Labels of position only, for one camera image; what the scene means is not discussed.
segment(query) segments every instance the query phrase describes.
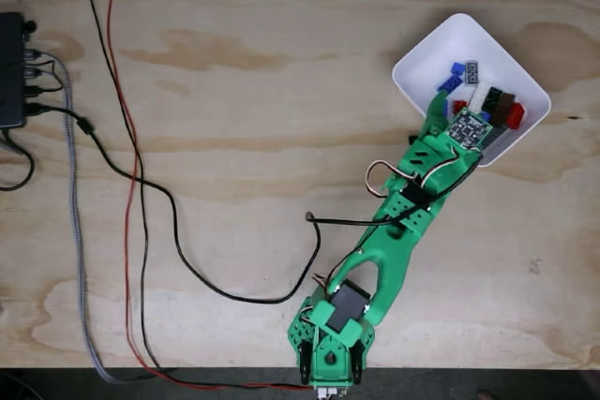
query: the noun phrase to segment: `wire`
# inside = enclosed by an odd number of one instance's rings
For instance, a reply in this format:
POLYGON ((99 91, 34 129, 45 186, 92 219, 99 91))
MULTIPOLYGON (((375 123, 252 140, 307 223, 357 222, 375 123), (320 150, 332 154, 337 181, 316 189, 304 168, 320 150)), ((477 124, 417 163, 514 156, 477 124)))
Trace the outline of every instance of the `wire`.
MULTIPOLYGON (((63 65, 63 72, 66 74, 67 73, 67 69, 65 68, 65 65, 63 65)), ((54 69, 52 69, 52 72, 50 70, 44 70, 44 69, 40 69, 39 70, 42 74, 47 75, 49 77, 52 77, 53 79, 55 79, 59 86, 56 88, 42 88, 42 91, 44 93, 56 93, 58 91, 62 91, 65 89, 65 84, 63 83, 62 80, 60 80, 58 78, 58 76, 56 75, 56 73, 54 72, 54 69)))
POLYGON ((462 173, 462 175, 460 175, 454 183, 452 183, 450 186, 448 186, 446 189, 443 189, 442 191, 440 191, 439 193, 437 193, 436 195, 432 196, 429 200, 423 201, 419 204, 414 205, 413 207, 409 208, 408 210, 403 211, 402 213, 400 213, 399 215, 395 216, 395 217, 390 217, 390 216, 386 216, 381 220, 372 220, 372 221, 365 221, 365 220, 338 220, 338 219, 319 219, 319 218, 315 218, 313 216, 312 219, 309 219, 309 217, 307 216, 307 221, 308 222, 312 222, 313 225, 317 225, 317 224, 335 224, 335 225, 351 225, 351 226, 365 226, 370 222, 370 226, 371 229, 369 229, 369 231, 367 231, 362 239, 358 242, 358 244, 350 251, 348 252, 334 267, 333 269, 331 269, 331 271, 329 272, 329 274, 327 275, 327 278, 325 279, 325 295, 329 296, 328 293, 328 289, 329 289, 329 283, 331 282, 331 278, 333 277, 334 273, 336 272, 336 270, 342 265, 342 263, 348 259, 350 257, 350 255, 354 254, 355 252, 357 252, 362 246, 363 244, 367 241, 368 238, 370 238, 373 233, 375 232, 375 230, 380 227, 381 225, 391 225, 391 224, 399 224, 402 220, 404 220, 405 218, 409 217, 410 215, 412 215, 413 213, 415 213, 418 210, 424 210, 427 209, 427 207, 433 203, 436 200, 441 199, 442 197, 450 194, 450 192, 452 192, 453 190, 455 190, 459 185, 462 184, 462 182, 464 182, 467 177, 469 177, 469 175, 471 175, 473 173, 473 171, 477 168, 477 165, 479 164, 479 162, 481 161, 481 159, 483 158, 483 154, 481 153, 481 151, 479 151, 479 149, 476 148, 472 148, 469 150, 474 150, 479 152, 479 156, 474 160, 474 162, 471 164, 471 166, 465 170, 465 172, 462 173))
POLYGON ((414 174, 410 175, 406 172, 403 172, 402 170, 398 169, 393 164, 388 163, 384 159, 378 159, 376 161, 373 161, 371 164, 368 165, 367 172, 365 172, 365 186, 367 187, 367 191, 370 194, 372 194, 373 196, 377 197, 378 199, 385 199, 387 197, 387 194, 383 194, 383 193, 379 192, 377 189, 375 189, 373 186, 371 186, 371 184, 368 182, 368 178, 371 174, 371 171, 376 166, 379 166, 380 164, 383 164, 387 169, 389 169, 391 172, 393 172, 398 177, 402 177, 407 180, 414 180, 416 178, 416 175, 414 175, 414 174))
MULTIPOLYGON (((45 56, 52 58, 52 75, 59 81, 61 86, 65 89, 63 91, 63 104, 67 110, 73 110, 73 90, 70 82, 70 78, 68 76, 68 71, 62 61, 60 61, 55 56, 43 52, 45 56), (61 80, 54 71, 54 62, 58 64, 62 73, 63 80, 61 80)), ((65 137, 67 141, 67 154, 68 154, 68 169, 69 169, 69 213, 71 219, 71 228, 73 232, 73 239, 75 240, 75 250, 77 253, 77 306, 80 317, 80 323, 82 327, 82 335, 83 335, 83 343, 85 344, 85 348, 87 349, 88 354, 90 355, 90 359, 92 360, 92 364, 96 369, 98 375, 104 379, 104 381, 109 382, 111 384, 126 384, 130 381, 136 380, 128 380, 116 378, 111 375, 98 354, 98 349, 92 339, 92 335, 90 333, 89 327, 89 311, 88 311, 88 302, 87 302, 87 281, 86 281, 86 270, 85 270, 85 258, 84 258, 84 248, 83 248, 83 233, 81 220, 79 215, 79 203, 77 196, 77 154, 75 149, 75 137, 73 133, 73 119, 66 115, 64 118, 64 129, 65 129, 65 137)))
MULTIPOLYGON (((94 3, 94 0, 89 0, 90 1, 90 6, 92 8, 92 11, 94 13, 94 19, 96 22, 96 27, 97 27, 97 34, 98 34, 98 38, 100 40, 100 45, 102 48, 102 52, 104 55, 104 59, 107 65, 107 68, 109 69, 109 72, 111 74, 112 77, 112 81, 115 87, 115 90, 117 92, 118 98, 119 98, 119 104, 121 106, 121 112, 123 114, 124 120, 125 120, 125 124, 126 124, 126 128, 127 128, 127 133, 129 135, 129 138, 131 139, 131 142, 133 144, 135 153, 136 153, 136 157, 140 163, 140 177, 138 181, 141 184, 141 189, 140 189, 140 194, 141 194, 141 202, 142 202, 142 222, 143 222, 143 227, 144 227, 144 236, 145 236, 145 247, 144 247, 144 254, 143 254, 143 261, 142 261, 142 273, 141 273, 141 278, 140 278, 140 291, 141 291, 141 307, 140 307, 140 312, 141 312, 141 325, 142 325, 142 338, 143 338, 143 344, 146 348, 146 351, 148 353, 148 355, 150 356, 150 358, 152 359, 153 363, 157 366, 160 367, 160 365, 158 364, 158 361, 156 359, 156 357, 154 356, 153 352, 151 351, 151 349, 149 348, 148 342, 147 342, 147 336, 146 336, 146 330, 145 330, 145 319, 144 319, 144 279, 145 279, 145 269, 146 269, 146 265, 147 265, 147 257, 148 257, 148 229, 147 229, 147 224, 146 224, 146 216, 145 216, 145 206, 144 206, 144 197, 143 197, 143 188, 145 185, 148 185, 148 183, 146 183, 144 176, 143 176, 143 162, 142 162, 142 156, 141 153, 137 147, 137 137, 135 135, 135 127, 131 121, 131 117, 130 114, 128 113, 128 109, 127 109, 127 104, 125 103, 125 99, 122 93, 122 89, 120 87, 120 82, 118 80, 118 73, 117 73, 117 69, 116 69, 116 62, 114 60, 114 55, 113 55, 113 50, 112 50, 112 45, 111 45, 111 35, 110 35, 110 17, 111 17, 111 11, 112 11, 112 2, 113 0, 109 0, 109 11, 108 11, 108 17, 107 17, 107 40, 108 40, 108 47, 109 47, 109 51, 111 53, 111 57, 112 57, 112 67, 111 67, 111 61, 109 60, 109 56, 108 53, 106 51, 106 45, 104 43, 104 38, 101 32, 101 27, 100 27, 100 23, 99 23, 99 19, 98 19, 98 12, 96 10, 96 5, 94 3)), ((172 210, 173 210, 173 223, 174 223, 174 237, 175 237, 175 241, 177 243, 177 250, 178 250, 178 254, 180 256, 180 258, 182 258, 182 260, 184 261, 184 263, 187 265, 187 267, 189 269, 192 270, 192 272, 196 272, 193 271, 193 268, 191 267, 191 265, 185 260, 185 257, 183 255, 183 252, 181 251, 181 247, 179 245, 178 242, 178 230, 176 227, 176 208, 175 208, 175 204, 174 204, 174 200, 173 200, 173 196, 171 196, 171 194, 167 191, 164 192, 165 194, 169 194, 170 196, 170 202, 172 204, 172 210)), ((128 231, 128 224, 126 221, 126 236, 127 236, 127 231, 128 231)), ((315 251, 313 252, 313 256, 308 264, 308 267, 305 269, 305 271, 302 273, 301 279, 299 280, 298 284, 294 287, 294 289, 291 292, 291 295, 289 297, 291 297, 292 295, 295 294, 295 292, 298 290, 300 284, 302 283, 302 280, 304 279, 304 277, 306 276, 306 273, 308 272, 309 266, 310 264, 312 264, 312 261, 316 258, 316 255, 319 251, 320 248, 320 242, 321 242, 321 236, 318 235, 318 245, 315 248, 315 251)), ((134 355, 136 356, 136 358, 138 359, 138 361, 140 361, 140 363, 144 366, 144 368, 146 368, 146 370, 148 370, 147 366, 145 366, 145 363, 143 362, 143 359, 141 358, 141 356, 139 354, 137 354, 135 348, 133 348, 133 346, 131 346, 131 343, 129 342, 130 347, 132 349, 132 351, 134 352, 134 355)), ((160 373, 156 373, 153 372, 152 370, 149 370, 149 372, 154 373, 157 376, 161 376, 160 373)), ((181 380, 176 380, 175 378, 169 378, 170 381, 175 382, 176 384, 180 383, 181 380)), ((285 387, 285 385, 278 385, 276 383, 272 383, 271 385, 265 385, 264 387, 277 387, 277 386, 281 386, 281 387, 285 387)))
MULTIPOLYGON (((112 84, 114 85, 114 89, 117 94, 117 98, 119 101, 119 107, 121 109, 121 115, 123 116, 123 121, 125 123, 125 128, 127 130, 129 140, 131 141, 131 145, 133 146, 135 156, 139 163, 140 178, 142 180, 144 180, 144 167, 143 167, 142 153, 140 152, 140 149, 138 148, 137 137, 135 136, 134 125, 131 122, 131 117, 128 114, 128 111, 126 110, 127 104, 126 104, 125 98, 123 96, 123 91, 121 89, 120 82, 119 82, 117 76, 115 75, 115 72, 113 71, 113 66, 111 65, 111 60, 109 59, 109 55, 106 50, 106 44, 104 42, 104 36, 102 35, 102 28, 100 26, 100 20, 98 18, 98 11, 96 9, 96 2, 94 0, 89 0, 89 3, 90 3, 90 7, 92 9, 93 16, 94 16, 94 22, 96 24, 97 36, 98 36, 98 40, 100 41, 100 48, 102 49, 104 61, 106 63, 106 67, 108 68, 109 74, 111 75, 112 84)), ((109 38, 110 38, 110 30, 111 29, 110 29, 110 17, 109 17, 109 18, 107 18, 107 35, 109 35, 109 38)), ((140 323, 141 323, 141 328, 142 328, 142 340, 143 340, 143 345, 146 349, 146 352, 148 353, 148 356, 150 357, 150 359, 152 360, 152 362, 154 363, 154 365, 156 367, 160 367, 160 364, 158 363, 158 360, 155 357, 154 352, 152 351, 152 349, 150 348, 150 345, 148 343, 148 337, 147 337, 146 328, 145 328, 145 289, 144 289, 144 285, 145 285, 146 267, 147 267, 147 262, 148 262, 149 231, 148 231, 147 215, 146 215, 146 207, 145 207, 144 184, 140 185, 140 203, 141 203, 141 207, 142 207, 142 226, 143 226, 143 236, 144 236, 142 271, 141 271, 141 275, 140 275, 140 323)), ((127 242, 127 238, 126 238, 126 243, 125 243, 126 254, 128 252, 127 245, 128 245, 128 242, 127 242)), ((127 295, 128 294, 128 280, 126 280, 126 283, 127 283, 127 286, 126 286, 126 295, 127 295)))
MULTIPOLYGON (((173 238, 175 241, 175 246, 177 248, 177 254, 179 255, 180 259, 186 264, 186 266, 211 290, 227 297, 227 298, 231 298, 232 300, 237 300, 239 302, 246 302, 246 303, 252 303, 252 304, 280 304, 282 302, 285 302, 286 300, 288 300, 289 298, 291 298, 295 292, 297 292, 298 288, 300 287, 300 285, 302 284, 302 282, 304 281, 304 278, 306 277, 310 266, 312 265, 313 261, 315 260, 315 258, 317 257, 319 250, 321 248, 321 232, 319 231, 319 227, 317 225, 314 226, 315 228, 315 232, 317 234, 317 244, 315 246, 315 249, 306 265, 306 267, 304 268, 302 274, 300 275, 300 278, 298 279, 298 281, 296 282, 296 284, 294 285, 294 287, 292 288, 292 290, 285 296, 280 297, 278 299, 250 299, 250 298, 246 298, 246 297, 240 297, 240 296, 236 296, 236 295, 232 295, 228 292, 223 291, 222 289, 216 287, 215 285, 213 285, 209 280, 207 280, 203 275, 201 275, 198 271, 196 271, 196 269, 191 266, 191 264, 188 262, 188 260, 186 259, 181 245, 179 243, 179 227, 178 227, 178 219, 177 219, 177 208, 176 208, 176 203, 175 203, 175 199, 173 197, 173 194, 164 186, 156 184, 154 182, 150 182, 148 180, 143 180, 140 177, 132 177, 131 174, 125 172, 124 170, 120 169, 118 166, 116 166, 114 164, 114 162, 111 160, 110 156, 108 155, 108 153, 106 152, 106 149, 104 148, 102 142, 99 140, 98 136, 96 135, 96 133, 94 132, 94 129, 92 127, 92 125, 87 121, 87 119, 85 119, 84 117, 81 117, 79 114, 77 114, 74 111, 71 110, 67 110, 65 108, 60 108, 60 107, 54 107, 54 106, 50 106, 50 105, 43 105, 43 104, 39 104, 39 103, 30 103, 27 104, 27 113, 28 115, 38 115, 38 114, 42 114, 48 111, 58 111, 58 112, 62 112, 63 114, 68 114, 69 116, 73 117, 76 122, 77 125, 80 127, 80 129, 87 134, 92 141, 94 142, 94 144, 96 145, 96 147, 99 149, 100 153, 102 154, 102 157, 104 158, 104 160, 106 161, 106 163, 109 165, 109 167, 116 172, 117 174, 127 178, 127 179, 131 179, 133 178, 135 182, 143 184, 143 185, 147 185, 149 187, 153 187, 154 189, 162 192, 165 196, 167 196, 167 198, 169 199, 169 202, 171 204, 172 207, 172 220, 173 220, 173 238)), ((232 384, 222 384, 222 383, 191 383, 188 381, 182 381, 179 380, 177 378, 174 377, 170 377, 162 372, 158 372, 157 370, 154 370, 152 368, 150 368, 144 361, 143 358, 141 358, 141 356, 137 353, 134 353, 136 355, 136 358, 138 359, 138 361, 140 362, 140 364, 143 366, 144 369, 146 369, 148 372, 156 375, 157 377, 160 378, 164 378, 167 379, 175 384, 184 386, 184 387, 191 387, 193 386, 192 389, 198 389, 198 388, 211 388, 211 389, 222 389, 223 387, 234 387, 234 388, 241 388, 241 389, 260 389, 260 388, 276 388, 276 389, 289 389, 289 390, 294 390, 294 391, 305 391, 305 390, 311 390, 312 388, 309 386, 297 386, 297 385, 288 385, 288 384, 281 384, 281 383, 251 383, 251 384, 245 384, 245 385, 232 385, 232 384)))
POLYGON ((23 178, 23 180, 21 182, 17 183, 16 185, 13 185, 13 186, 0 186, 0 191, 4 191, 4 192, 16 191, 17 189, 21 189, 23 186, 25 186, 29 183, 29 181, 31 180, 31 177, 33 177, 33 175, 34 175, 34 171, 36 170, 36 161, 34 160, 34 158, 32 157, 32 155, 29 152, 27 152, 25 149, 23 149, 21 147, 21 145, 17 144, 15 141, 12 140, 7 128, 2 130, 2 136, 4 137, 4 143, 10 150, 12 150, 13 152, 15 152, 17 154, 25 156, 27 158, 27 160, 29 161, 29 171, 27 172, 27 175, 25 175, 25 178, 23 178))
POLYGON ((36 397, 37 400, 44 400, 44 397, 42 397, 38 391, 36 391, 34 388, 31 387, 30 384, 24 382, 22 379, 15 377, 14 375, 11 375, 7 372, 0 372, 0 377, 4 377, 6 379, 10 379, 11 381, 14 381, 15 383, 23 386, 27 391, 29 391, 30 393, 32 393, 34 395, 34 397, 36 397))
POLYGON ((446 159, 445 161, 442 161, 441 163, 435 164, 432 167, 430 167, 427 172, 425 172, 425 174, 423 175, 423 178, 421 179, 421 187, 425 186, 425 183, 427 182, 428 178, 433 175, 435 172, 437 172, 438 170, 440 170, 441 168, 448 166, 450 164, 454 164, 455 162, 458 161, 458 154, 457 154, 457 150, 450 146, 450 150, 452 151, 452 157, 449 159, 446 159))

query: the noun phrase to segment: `white container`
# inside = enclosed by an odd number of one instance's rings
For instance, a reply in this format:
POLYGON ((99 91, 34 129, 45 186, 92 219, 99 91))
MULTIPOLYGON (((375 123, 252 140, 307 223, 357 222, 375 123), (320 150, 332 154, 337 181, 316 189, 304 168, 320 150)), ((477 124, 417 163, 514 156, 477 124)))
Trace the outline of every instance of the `white container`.
MULTIPOLYGON (((394 66, 392 78, 409 102, 425 116, 438 86, 450 77, 453 63, 479 64, 479 80, 516 95, 525 115, 517 130, 507 130, 484 151, 488 166, 515 145, 550 112, 550 96, 471 16, 450 16, 394 66)), ((464 83, 448 98, 469 101, 474 86, 464 83)))

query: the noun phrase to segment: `lego brick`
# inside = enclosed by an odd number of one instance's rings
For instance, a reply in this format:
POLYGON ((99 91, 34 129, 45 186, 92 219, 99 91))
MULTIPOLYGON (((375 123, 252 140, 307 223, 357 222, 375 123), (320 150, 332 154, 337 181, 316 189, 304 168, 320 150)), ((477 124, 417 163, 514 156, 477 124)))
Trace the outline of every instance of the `lego brick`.
POLYGON ((438 91, 446 91, 448 94, 452 93, 462 84, 462 79, 458 75, 452 75, 446 80, 442 86, 438 88, 438 91))
POLYGON ((496 109, 496 104, 498 103, 498 100, 500 100, 500 96, 502 95, 502 93, 503 92, 500 89, 494 88, 493 86, 489 88, 489 91, 487 92, 486 101, 484 102, 484 106, 481 107, 481 109, 483 111, 488 112, 489 114, 492 114, 496 109))
POLYGON ((484 105, 484 101, 488 96, 489 88, 491 85, 486 81, 481 81, 475 88, 475 92, 472 93, 471 101, 469 102, 469 110, 472 112, 480 112, 481 107, 484 105))
POLYGON ((465 63, 465 84, 479 83, 479 65, 476 61, 465 63))
POLYGON ((487 149, 489 145, 503 135, 507 129, 507 125, 494 126, 494 128, 492 128, 492 130, 487 133, 486 137, 481 141, 481 148, 487 149))
POLYGON ((511 105, 515 102, 515 95, 502 93, 496 108, 491 114, 491 120, 489 121, 493 126, 503 126, 506 123, 508 112, 510 112, 511 105))
POLYGON ((462 65, 461 63, 454 63, 452 65, 452 69, 450 69, 450 72, 452 72, 454 75, 462 75, 465 71, 465 65, 462 65))
POLYGON ((452 113, 453 114, 458 114, 458 112, 460 110, 462 110, 463 108, 465 108, 466 106, 467 106, 467 101, 466 100, 456 100, 452 104, 452 113))
POLYGON ((506 118, 506 124, 508 127, 516 130, 521 124, 523 114, 525 114, 523 106, 520 103, 513 103, 510 106, 510 111, 508 112, 508 117, 506 118))

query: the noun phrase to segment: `black cable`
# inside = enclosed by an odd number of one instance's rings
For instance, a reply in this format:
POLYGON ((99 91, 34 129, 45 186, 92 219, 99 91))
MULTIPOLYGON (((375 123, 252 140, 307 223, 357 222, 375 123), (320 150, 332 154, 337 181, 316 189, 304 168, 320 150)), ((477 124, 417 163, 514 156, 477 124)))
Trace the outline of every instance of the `black cable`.
MULTIPOLYGON (((104 42, 104 36, 102 35, 102 27, 100 26, 100 20, 98 18, 98 11, 96 10, 96 2, 94 0, 89 0, 90 7, 92 9, 92 13, 94 15, 94 22, 96 24, 97 37, 100 41, 100 48, 102 49, 102 54, 104 56, 104 61, 106 63, 106 68, 108 68, 109 74, 111 75, 112 84, 114 85, 114 90, 117 93, 118 97, 118 87, 117 81, 114 76, 113 67, 111 66, 111 60, 109 59, 108 52, 106 50, 106 43, 104 42)), ((127 134, 129 135, 129 140, 131 141, 131 145, 133 146, 133 150, 135 152, 135 156, 138 158, 138 163, 140 164, 140 178, 145 180, 144 178, 144 169, 143 169, 143 160, 142 153, 136 143, 136 140, 133 139, 133 133, 131 131, 131 127, 129 126, 129 122, 127 119, 127 115, 125 113, 125 108, 123 107, 123 103, 119 98, 119 107, 121 109, 121 115, 123 116, 123 121, 125 122, 125 128, 127 130, 127 134)), ((145 192, 144 192, 144 184, 140 184, 140 205, 142 207, 142 226, 143 226, 143 258, 142 258, 142 271, 140 274, 140 324, 142 328, 142 340, 143 346, 148 353, 148 356, 152 360, 152 363, 156 367, 160 367, 157 358, 154 355, 154 352, 150 348, 150 344, 148 342, 148 336, 146 332, 145 325, 145 276, 146 276, 146 268, 148 265, 148 247, 149 247, 149 231, 148 231, 148 221, 146 216, 146 205, 145 205, 145 192)))
MULTIPOLYGON (((214 291, 217 294, 222 295, 223 297, 226 297, 230 300, 236 300, 237 302, 245 302, 245 303, 249 303, 249 304, 281 304, 281 303, 289 300, 298 291, 298 289, 302 285, 302 282, 304 281, 308 271, 310 270, 310 266, 312 265, 313 261, 317 258, 317 255, 319 254, 319 250, 321 249, 321 231, 319 230, 319 226, 317 224, 313 224, 316 235, 317 235, 317 243, 315 245, 315 249, 312 252, 312 255, 310 256, 310 259, 308 260, 306 267, 302 271, 300 278, 298 279, 298 281, 296 282, 296 284, 293 286, 292 290, 288 294, 286 294, 283 297, 277 298, 277 299, 250 299, 250 298, 230 294, 229 292, 226 292, 226 291, 218 288, 217 286, 213 285, 207 278, 205 278, 202 274, 200 274, 198 271, 196 271, 196 269, 188 262, 186 256, 183 253, 181 245, 179 243, 179 225, 178 225, 178 219, 177 219, 177 206, 175 203, 175 198, 174 198, 173 194, 171 193, 171 191, 169 191, 166 187, 164 187, 162 185, 159 185, 154 182, 150 182, 148 180, 144 180, 141 177, 132 177, 132 175, 130 173, 127 173, 126 171, 124 171, 124 170, 120 169, 118 166, 116 166, 116 164, 114 164, 114 162, 109 157, 106 149, 104 148, 104 145, 102 144, 102 142, 100 141, 100 139, 98 138, 96 133, 94 132, 94 127, 92 126, 92 124, 86 118, 80 116, 76 112, 67 110, 65 108, 54 107, 54 106, 44 105, 44 104, 39 104, 39 103, 26 104, 25 111, 26 111, 26 114, 30 115, 30 116, 36 116, 36 115, 43 114, 48 111, 62 112, 63 114, 67 114, 67 115, 71 116, 72 118, 74 118, 76 120, 78 127, 83 131, 83 133, 85 133, 92 139, 92 141, 94 142, 94 144, 96 145, 96 147, 98 148, 100 153, 102 154, 104 161, 106 161, 106 163, 109 165, 109 167, 115 173, 121 175, 124 178, 127 178, 128 180, 131 180, 133 178, 137 183, 139 183, 141 185, 147 185, 149 187, 152 187, 152 188, 160 191, 161 193, 163 193, 165 196, 167 196, 167 198, 169 199, 169 203, 171 204, 171 208, 172 208, 173 238, 175 241, 175 246, 177 248, 177 254, 179 255, 179 258, 184 262, 186 267, 194 275, 196 275, 196 277, 200 281, 202 281, 212 291, 214 291)), ((208 387, 221 386, 221 387, 238 388, 238 389, 245 389, 245 390, 256 390, 256 389, 263 389, 263 388, 293 388, 293 389, 304 388, 304 386, 299 386, 299 385, 294 385, 294 384, 286 384, 286 383, 264 383, 264 385, 261 384, 260 386, 246 386, 246 385, 240 385, 240 384, 184 381, 184 380, 170 377, 170 376, 167 376, 167 377, 173 381, 182 382, 182 383, 186 383, 186 384, 194 384, 194 385, 198 385, 198 386, 208 386, 208 387)))
POLYGON ((149 182, 140 177, 132 177, 132 175, 130 173, 127 173, 124 170, 117 167, 113 163, 113 161, 111 160, 109 155, 107 154, 106 150, 104 149, 104 146, 98 139, 98 136, 96 135, 96 133, 94 133, 94 128, 92 127, 90 122, 87 121, 87 119, 85 119, 84 117, 81 117, 79 114, 77 114, 71 110, 66 110, 66 109, 60 108, 60 107, 43 105, 43 104, 39 104, 39 103, 30 103, 27 105, 27 113, 29 115, 42 114, 42 113, 48 112, 48 111, 59 111, 59 112, 62 112, 63 114, 68 114, 69 116, 75 118, 75 120, 77 121, 77 125, 82 129, 82 131, 85 134, 90 136, 92 141, 94 141, 94 144, 99 149, 100 153, 102 154, 102 157, 104 158, 106 163, 109 165, 109 167, 114 172, 118 173, 122 177, 125 177, 129 180, 131 180, 133 178, 136 182, 138 182, 140 184, 153 187, 154 189, 162 192, 165 196, 167 196, 167 198, 169 199, 169 202, 171 203, 171 207, 172 207, 173 238, 175 241, 175 246, 177 248, 177 254, 179 255, 179 258, 183 261, 183 263, 186 265, 186 267, 213 292, 216 292, 217 294, 219 294, 225 298, 228 298, 230 300, 234 300, 237 302, 244 302, 247 304, 282 304, 282 303, 286 302, 287 300, 289 300, 290 298, 292 298, 292 296, 298 291, 298 289, 300 288, 300 285, 302 284, 302 282, 304 281, 304 278, 306 277, 308 271, 310 270, 310 266, 312 265, 312 262, 315 260, 315 258, 317 257, 317 254, 319 253, 319 250, 321 249, 321 231, 319 230, 319 227, 317 226, 317 224, 313 224, 313 226, 315 228, 315 232, 317 234, 317 243, 315 245, 315 249, 312 252, 312 255, 310 256, 310 259, 308 260, 306 267, 304 268, 300 277, 298 278, 298 281, 296 282, 296 284, 293 286, 292 290, 288 294, 286 294, 282 297, 275 298, 275 299, 252 299, 252 298, 248 298, 248 297, 242 297, 239 295, 230 294, 229 292, 226 292, 223 289, 218 288, 213 283, 211 283, 207 278, 205 278, 204 275, 200 274, 189 263, 188 259, 186 258, 185 254, 183 253, 183 250, 179 243, 179 225, 178 225, 178 219, 177 219, 177 207, 175 204, 175 199, 173 197, 173 194, 171 194, 171 192, 166 187, 163 187, 162 185, 159 185, 154 182, 149 182))
POLYGON ((402 220, 406 219, 413 213, 415 213, 419 210, 426 209, 434 201, 439 200, 442 197, 450 194, 459 185, 461 185, 462 182, 464 182, 467 179, 467 177, 469 177, 469 175, 471 175, 473 173, 473 171, 475 169, 477 169, 477 166, 479 165, 479 162, 481 161, 483 156, 484 155, 482 153, 480 153, 479 156, 471 164, 471 166, 467 170, 465 170, 465 172, 462 173, 455 180, 455 182, 452 183, 450 186, 448 186, 446 189, 443 189, 436 195, 432 196, 430 199, 425 200, 421 203, 418 203, 418 204, 414 205, 413 207, 409 208, 408 210, 403 211, 402 213, 400 213, 397 216, 390 217, 389 215, 387 215, 386 217, 384 217, 383 219, 380 219, 380 220, 350 220, 350 219, 317 218, 317 217, 314 217, 312 214, 310 214, 312 217, 307 215, 307 221, 311 222, 315 226, 317 226, 317 224, 333 224, 333 225, 349 225, 349 226, 356 226, 356 227, 364 227, 364 226, 372 227, 370 229, 370 231, 366 232, 363 235, 363 238, 358 242, 358 244, 350 252, 348 252, 346 255, 344 255, 344 257, 333 267, 333 269, 331 271, 329 271, 329 274, 327 275, 327 278, 325 279, 325 289, 324 289, 325 295, 329 296, 327 291, 329 288, 329 283, 331 281, 331 278, 334 275, 334 272, 338 269, 339 266, 342 265, 342 263, 346 259, 348 259, 350 257, 350 255, 357 252, 363 246, 363 244, 367 241, 368 238, 370 238, 372 236, 372 234, 375 232, 375 230, 378 227, 380 227, 382 225, 399 224, 402 220))
POLYGON ((388 217, 385 217, 385 218, 379 219, 379 220, 352 220, 352 219, 335 219, 335 218, 329 218, 329 217, 314 217, 314 216, 308 217, 307 216, 307 221, 312 224, 349 225, 349 226, 355 226, 355 227, 371 227, 371 226, 379 227, 380 225, 397 224, 400 221, 406 219, 412 213, 415 213, 418 210, 423 210, 424 208, 427 208, 434 201, 441 199, 443 196, 445 196, 447 194, 450 194, 450 192, 452 192, 455 188, 457 188, 458 185, 460 185, 462 182, 464 182, 465 179, 473 173, 473 171, 477 168, 477 165, 481 161, 482 157, 483 157, 483 154, 479 154, 479 157, 477 157, 475 162, 473 164, 471 164, 471 166, 462 175, 460 175, 460 177, 458 177, 454 183, 452 183, 446 189, 440 191, 436 195, 432 196, 430 199, 423 201, 417 205, 414 205, 413 207, 409 208, 406 211, 403 211, 400 215, 397 215, 395 217, 388 216, 388 217))
POLYGON ((17 189, 21 189, 23 186, 29 183, 31 177, 33 177, 34 175, 34 171, 36 170, 36 161, 29 152, 27 152, 21 147, 21 145, 17 144, 15 141, 12 140, 12 138, 8 134, 7 128, 2 130, 2 136, 4 137, 4 143, 10 150, 17 154, 25 156, 27 160, 29 160, 29 171, 27 172, 27 175, 25 175, 25 178, 21 182, 13 186, 0 186, 0 191, 16 191, 17 189))

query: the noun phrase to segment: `green robotic arm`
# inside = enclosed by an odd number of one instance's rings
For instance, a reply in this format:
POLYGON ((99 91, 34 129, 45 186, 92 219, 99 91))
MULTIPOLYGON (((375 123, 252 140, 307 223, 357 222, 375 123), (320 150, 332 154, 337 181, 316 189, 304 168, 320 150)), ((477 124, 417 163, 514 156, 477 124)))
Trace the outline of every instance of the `green robotic arm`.
POLYGON ((452 124, 441 91, 430 103, 416 140, 385 182, 387 196, 356 247, 305 299, 288 331, 302 382, 319 398, 345 393, 361 381, 379 324, 398 296, 413 248, 452 189, 481 159, 491 126, 466 108, 452 124), (372 296, 348 279, 364 262, 378 268, 372 296))

